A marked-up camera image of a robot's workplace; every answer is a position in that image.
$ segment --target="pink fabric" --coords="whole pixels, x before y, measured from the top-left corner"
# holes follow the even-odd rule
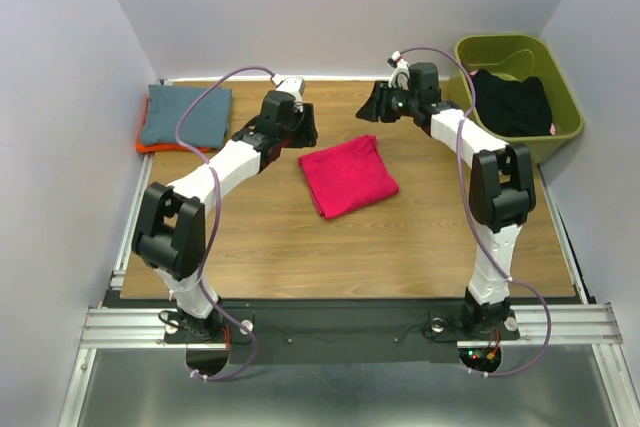
[[[326,219],[379,202],[399,190],[382,163],[374,135],[303,155],[298,163],[316,210]]]

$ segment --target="wooden table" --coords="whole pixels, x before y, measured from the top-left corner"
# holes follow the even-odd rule
[[[266,82],[228,82],[233,89],[230,132],[259,112]],[[283,151],[259,176],[222,202],[222,221],[206,276],[228,298],[460,297],[476,252],[464,218],[454,153],[411,120],[395,124],[355,119],[371,82],[309,82],[315,106],[316,149],[364,134],[378,137],[380,155],[400,193],[327,221],[316,213],[297,158],[311,149]],[[168,183],[196,168],[191,153],[163,152],[150,182]],[[540,179],[538,205],[517,243],[512,274],[546,296],[572,296]],[[213,215],[208,218],[209,228]],[[514,296],[530,296],[520,288]],[[131,255],[121,296],[165,299],[166,287]]]

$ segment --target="laundry basket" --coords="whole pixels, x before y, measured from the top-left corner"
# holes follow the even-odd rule
[[[562,144],[582,131],[582,115],[549,49],[540,40],[520,34],[466,37],[456,45],[455,56],[468,71],[486,69],[505,80],[523,81],[527,77],[538,77],[542,81],[556,135],[503,137],[485,127],[477,110],[473,109],[473,120],[480,127],[506,142],[525,144],[536,164],[547,159]],[[471,93],[459,72],[453,74],[449,89],[451,100],[465,110],[468,109],[471,105]]]

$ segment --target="folded gray cloth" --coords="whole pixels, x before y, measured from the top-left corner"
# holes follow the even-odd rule
[[[140,132],[140,143],[175,144],[176,126],[182,114],[206,89],[201,87],[149,86],[149,109]],[[180,130],[184,142],[195,147],[219,149],[229,125],[231,90],[210,92],[187,116]]]

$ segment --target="green basket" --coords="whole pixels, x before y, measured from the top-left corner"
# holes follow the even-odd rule
[[[582,115],[549,49],[540,40],[520,34],[466,37],[457,43],[455,56],[470,72],[486,69],[506,80],[540,78],[551,106],[556,135],[502,137],[485,127],[478,112],[473,109],[473,120],[480,127],[506,142],[525,144],[536,164],[549,158],[558,147],[582,131]],[[471,105],[471,93],[459,72],[453,74],[449,89],[451,100],[463,109],[468,109]]]

